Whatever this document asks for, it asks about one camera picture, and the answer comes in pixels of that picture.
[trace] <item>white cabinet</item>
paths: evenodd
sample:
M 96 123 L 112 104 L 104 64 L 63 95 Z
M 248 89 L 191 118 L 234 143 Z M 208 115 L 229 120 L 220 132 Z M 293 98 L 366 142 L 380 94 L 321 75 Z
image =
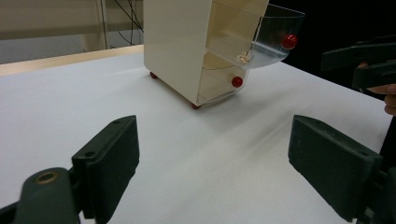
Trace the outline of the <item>white cabinet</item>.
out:
M 145 0 L 143 9 L 145 66 L 194 108 L 286 58 L 304 18 L 268 0 Z

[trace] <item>finger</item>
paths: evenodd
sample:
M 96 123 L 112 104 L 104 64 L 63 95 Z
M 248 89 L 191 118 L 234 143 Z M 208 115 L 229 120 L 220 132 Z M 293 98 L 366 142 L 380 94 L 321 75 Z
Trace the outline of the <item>finger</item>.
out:
M 368 88 L 367 90 L 378 94 L 396 94 L 396 84 L 372 87 L 372 88 Z

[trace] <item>human hand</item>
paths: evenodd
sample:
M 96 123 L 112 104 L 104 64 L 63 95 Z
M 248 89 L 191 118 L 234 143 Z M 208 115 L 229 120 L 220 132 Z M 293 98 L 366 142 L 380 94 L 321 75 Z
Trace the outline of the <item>human hand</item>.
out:
M 368 90 L 378 94 L 386 94 L 384 110 L 388 114 L 396 116 L 396 84 L 372 87 Z

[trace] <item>floor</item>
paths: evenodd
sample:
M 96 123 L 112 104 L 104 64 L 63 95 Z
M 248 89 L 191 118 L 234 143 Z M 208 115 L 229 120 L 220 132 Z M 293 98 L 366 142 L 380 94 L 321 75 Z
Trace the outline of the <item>floor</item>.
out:
M 111 48 L 130 46 L 130 31 L 110 32 Z M 133 44 L 143 44 L 143 34 L 133 32 Z M 0 64 L 16 63 L 86 52 L 80 35 L 63 35 L 29 39 L 0 40 Z

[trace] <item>clear plastic bin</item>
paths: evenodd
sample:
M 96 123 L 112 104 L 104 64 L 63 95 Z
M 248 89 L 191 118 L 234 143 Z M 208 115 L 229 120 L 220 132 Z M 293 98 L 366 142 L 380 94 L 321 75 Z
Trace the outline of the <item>clear plastic bin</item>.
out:
M 297 44 L 305 14 L 268 5 L 264 17 L 213 3 L 206 48 L 244 69 L 285 59 Z

